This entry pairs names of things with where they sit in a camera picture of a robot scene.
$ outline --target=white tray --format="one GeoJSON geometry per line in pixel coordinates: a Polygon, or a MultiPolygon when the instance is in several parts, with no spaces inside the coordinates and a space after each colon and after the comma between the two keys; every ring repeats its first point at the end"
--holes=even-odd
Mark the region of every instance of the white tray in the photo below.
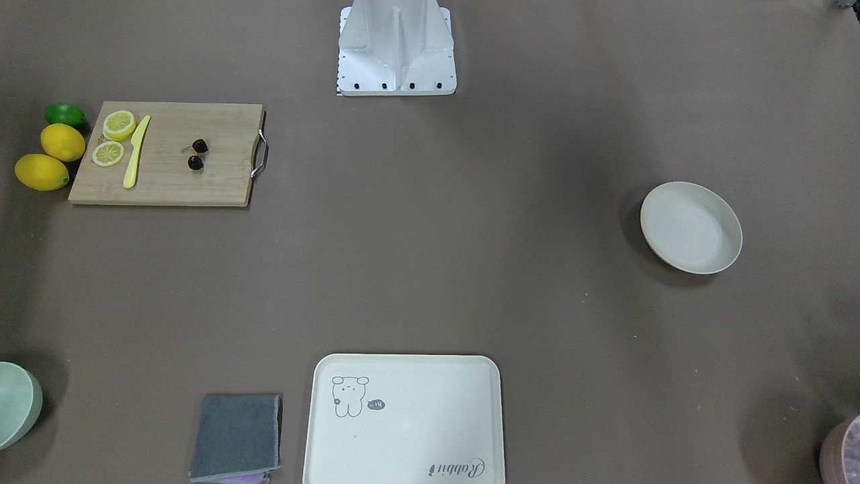
{"type": "Polygon", "coordinates": [[[304,484],[505,482],[499,369],[489,358],[323,358],[304,484]]]}

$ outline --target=gray towel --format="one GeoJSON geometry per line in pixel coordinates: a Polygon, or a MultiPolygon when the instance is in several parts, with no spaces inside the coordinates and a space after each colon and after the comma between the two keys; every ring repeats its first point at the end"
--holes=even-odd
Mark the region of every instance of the gray towel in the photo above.
{"type": "Polygon", "coordinates": [[[278,468],[280,396],[207,395],[200,404],[191,482],[278,468]]]}

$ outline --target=white plate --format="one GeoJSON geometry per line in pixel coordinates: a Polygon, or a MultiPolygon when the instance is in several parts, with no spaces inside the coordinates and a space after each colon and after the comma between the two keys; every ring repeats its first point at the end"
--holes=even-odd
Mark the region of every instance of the white plate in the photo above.
{"type": "Polygon", "coordinates": [[[304,484],[503,484],[501,379],[475,356],[323,358],[304,484]]]}
{"type": "Polygon", "coordinates": [[[661,259],[693,274],[724,270],[740,255],[738,217],[719,195],[695,183],[670,182],[651,190],[640,222],[661,259]]]}

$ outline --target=cartoon drawing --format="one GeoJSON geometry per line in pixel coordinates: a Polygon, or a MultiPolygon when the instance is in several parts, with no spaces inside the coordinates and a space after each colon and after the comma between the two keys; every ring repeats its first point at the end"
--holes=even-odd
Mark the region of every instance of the cartoon drawing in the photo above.
{"type": "Polygon", "coordinates": [[[365,398],[365,385],[370,378],[361,376],[336,376],[331,379],[334,383],[332,395],[335,397],[335,413],[338,417],[358,417],[361,413],[362,402],[365,398]]]}

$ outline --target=bowl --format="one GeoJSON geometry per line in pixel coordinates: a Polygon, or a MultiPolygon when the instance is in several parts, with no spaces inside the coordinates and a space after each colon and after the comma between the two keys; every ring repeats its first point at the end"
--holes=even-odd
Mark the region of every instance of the bowl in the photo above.
{"type": "Polygon", "coordinates": [[[737,215],[701,185],[663,183],[645,197],[639,221],[651,250],[677,269],[714,274],[740,255],[743,234],[737,215]]]}
{"type": "Polygon", "coordinates": [[[821,445],[819,467],[824,484],[860,483],[860,417],[830,431],[821,445]]]}
{"type": "Polygon", "coordinates": [[[24,437],[42,410],[42,387],[20,366],[0,362],[0,450],[24,437]]]}

